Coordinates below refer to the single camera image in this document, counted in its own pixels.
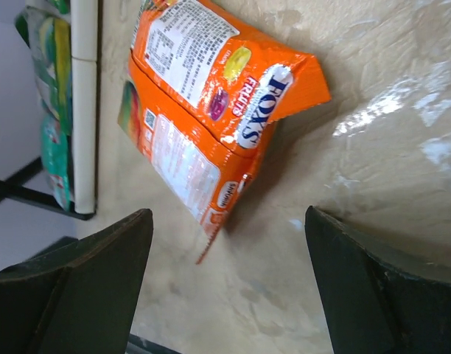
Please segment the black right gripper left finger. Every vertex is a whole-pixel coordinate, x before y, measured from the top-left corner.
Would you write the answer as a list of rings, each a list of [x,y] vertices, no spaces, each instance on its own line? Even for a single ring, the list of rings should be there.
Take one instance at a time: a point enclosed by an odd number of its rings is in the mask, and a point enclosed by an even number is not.
[[[0,271],[0,353],[123,353],[152,240],[140,209]]]

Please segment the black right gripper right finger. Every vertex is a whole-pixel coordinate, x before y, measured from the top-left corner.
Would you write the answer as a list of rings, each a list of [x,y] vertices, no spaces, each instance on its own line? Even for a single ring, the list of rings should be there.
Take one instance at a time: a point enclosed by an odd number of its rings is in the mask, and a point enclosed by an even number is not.
[[[334,353],[451,353],[451,267],[313,206],[305,234]]]

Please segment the orange candy bag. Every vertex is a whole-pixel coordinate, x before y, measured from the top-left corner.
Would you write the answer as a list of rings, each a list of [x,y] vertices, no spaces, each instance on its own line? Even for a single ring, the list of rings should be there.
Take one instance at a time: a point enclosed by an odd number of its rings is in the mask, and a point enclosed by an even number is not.
[[[211,1],[143,1],[118,123],[213,242],[280,119],[330,100],[316,56]]]

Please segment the green lime candy bag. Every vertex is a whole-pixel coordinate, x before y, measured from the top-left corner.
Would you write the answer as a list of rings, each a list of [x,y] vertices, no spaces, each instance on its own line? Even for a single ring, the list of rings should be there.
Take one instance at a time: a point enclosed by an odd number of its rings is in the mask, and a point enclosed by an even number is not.
[[[70,136],[73,118],[69,22],[27,6],[15,18],[15,28],[31,51],[39,95],[62,132]]]

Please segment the teal candy bag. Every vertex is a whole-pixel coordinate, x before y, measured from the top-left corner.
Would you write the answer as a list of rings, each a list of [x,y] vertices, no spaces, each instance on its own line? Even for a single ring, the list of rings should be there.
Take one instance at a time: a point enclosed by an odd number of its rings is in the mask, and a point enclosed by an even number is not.
[[[65,211],[70,210],[69,142],[60,123],[45,113],[41,123],[41,162],[52,195]]]

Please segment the green fruit candy bag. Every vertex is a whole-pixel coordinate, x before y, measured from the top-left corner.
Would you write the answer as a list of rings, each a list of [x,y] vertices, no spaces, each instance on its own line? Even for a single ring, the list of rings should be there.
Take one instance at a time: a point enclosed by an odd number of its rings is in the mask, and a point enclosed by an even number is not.
[[[47,2],[62,15],[70,13],[71,6],[69,0],[47,0]]]

